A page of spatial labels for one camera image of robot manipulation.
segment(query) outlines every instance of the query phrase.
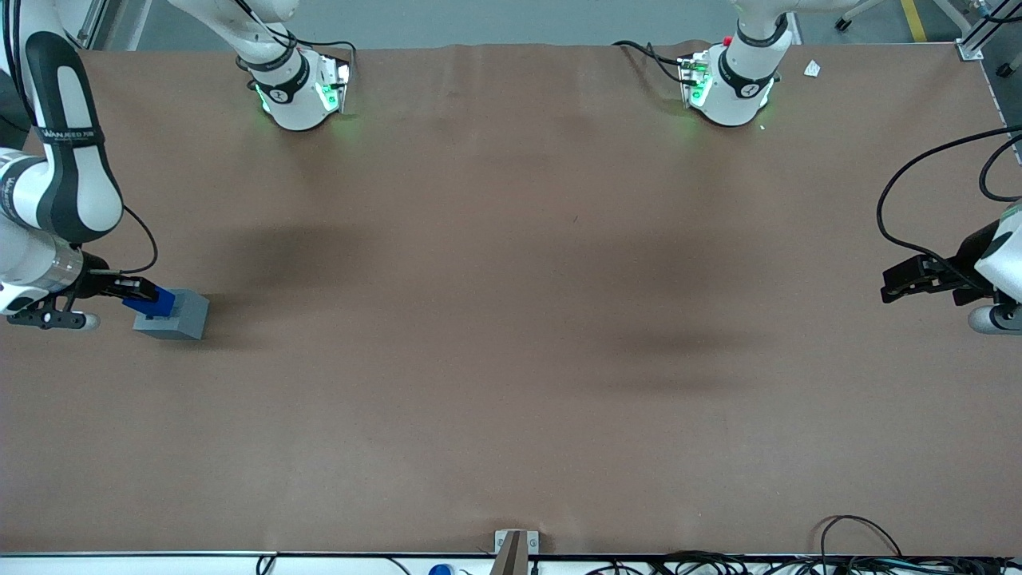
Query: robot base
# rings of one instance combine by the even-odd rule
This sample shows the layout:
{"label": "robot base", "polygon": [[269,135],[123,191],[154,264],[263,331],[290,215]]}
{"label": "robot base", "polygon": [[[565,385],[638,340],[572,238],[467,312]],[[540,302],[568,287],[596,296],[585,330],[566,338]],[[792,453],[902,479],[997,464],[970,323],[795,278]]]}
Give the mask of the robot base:
{"label": "robot base", "polygon": [[157,340],[201,340],[210,300],[191,290],[168,292],[175,296],[171,316],[157,318],[136,313],[134,330]]}
{"label": "robot base", "polygon": [[273,116],[278,126],[292,132],[311,130],[333,112],[343,113],[352,73],[351,64],[337,58],[314,50],[299,53],[309,61],[312,71],[290,101],[284,102],[287,98],[284,92],[269,90],[264,93],[259,85],[256,86],[263,110]]}
{"label": "robot base", "polygon": [[725,46],[716,44],[705,52],[697,52],[690,59],[678,62],[681,78],[696,82],[695,86],[682,84],[682,100],[689,107],[698,109],[707,119],[721,126],[748,124],[759,108],[766,105],[766,98],[774,81],[749,98],[740,98],[735,89],[722,78],[718,67]]}

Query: white robotic arm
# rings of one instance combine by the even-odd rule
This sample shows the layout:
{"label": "white robotic arm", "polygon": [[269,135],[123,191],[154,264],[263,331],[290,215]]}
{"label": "white robotic arm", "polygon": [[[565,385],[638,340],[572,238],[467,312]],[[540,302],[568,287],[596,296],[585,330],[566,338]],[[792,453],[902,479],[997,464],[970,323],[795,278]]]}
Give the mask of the white robotic arm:
{"label": "white robotic arm", "polygon": [[858,0],[730,0],[738,30],[728,45],[716,44],[682,64],[685,101],[722,126],[751,121],[774,87],[774,76],[792,42],[787,12],[845,10]]}
{"label": "white robotic arm", "polygon": [[117,226],[122,200],[88,78],[53,0],[3,6],[0,67],[45,152],[0,148],[0,314],[11,316],[76,282],[87,258],[78,245]]}
{"label": "white robotic arm", "polygon": [[263,108],[286,130],[308,130],[339,111],[347,62],[299,45],[281,22],[298,0],[168,0],[210,27],[256,80]]}

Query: black cable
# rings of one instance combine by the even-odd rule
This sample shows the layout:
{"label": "black cable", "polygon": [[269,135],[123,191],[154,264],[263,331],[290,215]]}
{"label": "black cable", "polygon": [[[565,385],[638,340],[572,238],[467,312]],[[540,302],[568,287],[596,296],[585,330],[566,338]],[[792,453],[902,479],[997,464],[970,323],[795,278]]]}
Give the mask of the black cable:
{"label": "black cable", "polygon": [[1008,151],[1016,143],[1020,141],[1022,141],[1022,134],[1019,134],[1018,136],[1015,136],[1014,138],[1002,144],[1001,147],[995,149],[993,153],[990,154],[990,157],[987,158],[986,163],[983,163],[983,169],[979,171],[979,191],[983,192],[983,195],[985,195],[989,199],[992,199],[994,201],[1007,201],[1009,203],[1011,203],[1012,201],[1018,201],[1019,199],[1022,199],[1022,195],[996,195],[994,193],[991,193],[989,188],[986,187],[986,177],[989,175],[990,167],[993,166],[993,163],[997,160],[997,157],[1001,157],[1002,153]]}
{"label": "black cable", "polygon": [[[656,53],[656,50],[653,49],[653,43],[652,42],[647,43],[646,47],[644,48],[644,47],[640,46],[639,44],[637,44],[637,43],[635,43],[635,42],[633,42],[631,40],[618,40],[617,42],[614,42],[612,44],[612,46],[621,46],[621,47],[626,47],[626,48],[635,48],[636,50],[639,50],[639,52],[641,52],[644,56],[646,56],[648,58],[652,58],[652,60],[656,62],[656,65],[660,66],[660,70],[662,70],[667,76],[667,78],[670,78],[671,80],[673,80],[675,82],[678,82],[679,84],[684,84],[685,86],[696,86],[697,85],[697,82],[695,82],[693,80],[685,80],[684,78],[680,78],[680,77],[675,76],[673,74],[671,74],[670,70],[667,69],[667,67],[665,65],[663,65],[663,64],[664,63],[670,63],[670,64],[673,64],[673,65],[678,65],[678,60],[677,59],[670,59],[670,58],[668,58],[666,56],[663,56],[663,55],[660,55],[660,54]],[[692,54],[684,54],[684,55],[679,56],[679,57],[684,58],[684,57],[691,56],[691,55]]]}
{"label": "black cable", "polygon": [[397,565],[399,569],[405,572],[405,575],[412,575],[412,572],[409,571],[408,568],[402,565],[401,562],[399,562],[398,560],[393,559],[392,557],[388,557],[386,558],[386,560]]}
{"label": "black cable", "polygon": [[152,235],[152,230],[149,229],[149,226],[145,225],[145,222],[142,221],[142,218],[138,217],[138,213],[136,213],[134,209],[132,209],[131,207],[125,205],[125,211],[128,211],[129,215],[131,215],[132,218],[135,218],[135,221],[138,222],[138,225],[142,227],[142,231],[144,231],[145,235],[149,238],[149,244],[152,245],[152,258],[149,259],[149,262],[147,262],[144,266],[139,267],[139,268],[135,268],[135,269],[119,269],[119,270],[97,269],[97,270],[93,270],[91,272],[92,274],[94,274],[94,275],[131,275],[133,273],[142,273],[143,271],[146,271],[146,270],[150,269],[152,266],[156,265],[156,259],[159,258],[159,246],[156,244],[156,238]]}
{"label": "black cable", "polygon": [[277,563],[277,556],[261,556],[256,562],[256,575],[268,575],[275,563]]}
{"label": "black cable", "polygon": [[1017,21],[1022,21],[1022,16],[1011,16],[1007,18],[998,18],[996,16],[982,16],[982,18],[991,23],[1015,23]]}
{"label": "black cable", "polygon": [[615,575],[619,574],[621,571],[631,573],[632,575],[647,575],[646,573],[639,571],[635,567],[629,567],[628,565],[618,563],[616,560],[610,562],[610,567],[601,567],[599,569],[594,569],[589,573],[587,573],[586,575],[601,575],[604,571],[608,571],[610,569],[614,570]]}
{"label": "black cable", "polygon": [[629,48],[635,48],[636,50],[639,50],[640,52],[646,54],[646,57],[657,58],[658,60],[662,61],[663,63],[672,63],[672,64],[676,64],[676,65],[678,64],[678,60],[672,60],[672,59],[670,59],[668,57],[661,56],[660,54],[657,54],[655,51],[650,51],[646,46],[642,46],[639,43],[633,42],[631,40],[618,40],[617,42],[614,42],[613,44],[611,44],[611,46],[626,46]]}
{"label": "black cable", "polygon": [[925,254],[933,257],[935,260],[939,261],[941,265],[943,265],[945,268],[947,268],[948,271],[950,271],[951,273],[954,273],[955,275],[957,275],[960,279],[962,279],[963,281],[965,281],[965,283],[967,285],[969,285],[970,287],[972,287],[973,290],[976,290],[980,294],[983,294],[983,295],[985,295],[987,297],[992,297],[993,294],[989,290],[984,289],[984,287],[980,286],[972,278],[970,278],[967,275],[965,275],[964,273],[962,273],[961,270],[959,270],[957,267],[953,266],[950,263],[950,261],[948,261],[947,259],[945,259],[944,257],[942,257],[939,253],[937,253],[933,249],[930,249],[928,247],[924,247],[924,246],[919,245],[917,243],[912,243],[910,241],[905,241],[903,239],[899,239],[899,238],[894,237],[893,235],[891,235],[890,232],[887,231],[887,226],[884,224],[884,203],[887,201],[887,195],[890,193],[891,189],[894,187],[894,184],[897,182],[897,180],[905,172],[908,172],[913,165],[915,165],[916,163],[919,163],[923,159],[926,159],[927,157],[929,157],[929,156],[931,156],[931,155],[933,155],[935,153],[941,152],[941,151],[943,151],[945,149],[950,149],[953,147],[956,147],[956,146],[959,146],[959,145],[962,145],[962,144],[967,144],[969,142],[974,142],[976,140],[981,140],[983,138],[989,138],[989,137],[996,136],[996,135],[1000,135],[1000,134],[1007,134],[1007,133],[1010,133],[1010,132],[1018,132],[1018,131],[1022,131],[1022,124],[1018,124],[1018,125],[1015,125],[1015,126],[1008,126],[1007,128],[998,128],[996,130],[987,130],[986,132],[980,132],[978,134],[973,134],[971,136],[966,136],[966,137],[963,137],[963,138],[959,138],[957,140],[949,141],[949,142],[947,142],[945,144],[941,144],[941,145],[938,145],[936,147],[932,147],[932,148],[924,151],[923,153],[920,153],[916,157],[913,157],[912,159],[910,159],[909,162],[907,162],[904,165],[902,165],[897,172],[894,173],[894,175],[891,177],[891,179],[888,180],[887,185],[884,186],[884,190],[880,193],[880,198],[877,200],[877,228],[880,230],[880,234],[883,235],[885,239],[887,239],[888,241],[890,241],[891,243],[893,243],[895,245],[900,245],[901,247],[905,247],[905,248],[912,249],[914,251],[919,251],[920,253],[925,253]]}
{"label": "black cable", "polygon": [[894,537],[891,537],[890,533],[885,531],[883,527],[880,527],[876,523],[862,516],[838,515],[834,516],[834,519],[832,519],[830,523],[828,523],[827,526],[824,527],[824,530],[820,533],[820,563],[823,564],[824,575],[827,575],[827,533],[830,532],[832,527],[845,520],[856,521],[858,523],[863,523],[865,525],[873,527],[877,531],[881,532],[884,535],[884,537],[887,538],[888,541],[890,541],[890,544],[894,548],[894,553],[897,554],[897,557],[904,557],[903,554],[901,553],[901,547],[897,544],[897,541],[895,541]]}
{"label": "black cable", "polygon": [[261,22],[256,17],[254,10],[252,10],[251,6],[249,6],[248,3],[245,2],[245,0],[234,0],[234,3],[237,4],[238,7],[242,9],[242,11],[248,14],[248,17],[250,17],[256,22],[259,22],[261,26],[264,26],[266,30],[269,31],[270,34],[274,36],[274,40],[281,46],[284,46],[285,48],[290,47],[288,44],[284,44],[283,42],[281,42],[280,41],[281,38],[287,40],[288,42],[294,41],[298,44],[301,44],[303,46],[308,46],[310,48],[315,46],[347,46],[349,49],[352,51],[352,66],[353,67],[355,66],[356,53],[359,51],[359,49],[355,47],[355,44],[352,44],[346,40],[337,40],[334,42],[313,42],[310,40],[303,40],[300,38],[297,38],[293,34],[281,34],[280,32],[277,32],[276,30],[270,28],[269,26]]}

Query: metal bracket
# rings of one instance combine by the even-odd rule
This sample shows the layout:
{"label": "metal bracket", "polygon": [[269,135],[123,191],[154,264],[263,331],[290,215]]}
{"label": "metal bracket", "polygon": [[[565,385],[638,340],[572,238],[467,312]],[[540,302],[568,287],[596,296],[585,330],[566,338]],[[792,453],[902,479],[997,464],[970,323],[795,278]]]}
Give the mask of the metal bracket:
{"label": "metal bracket", "polygon": [[955,41],[955,49],[959,51],[959,58],[962,61],[980,61],[983,59],[983,50],[976,50],[975,52],[967,51],[961,38]]}
{"label": "metal bracket", "polygon": [[[519,529],[501,529],[500,531],[494,532],[494,553],[501,553],[501,545],[504,544],[504,538],[507,537],[508,531],[520,531]],[[525,540],[528,541],[528,555],[537,555],[540,553],[540,532],[539,531],[526,531]]]}

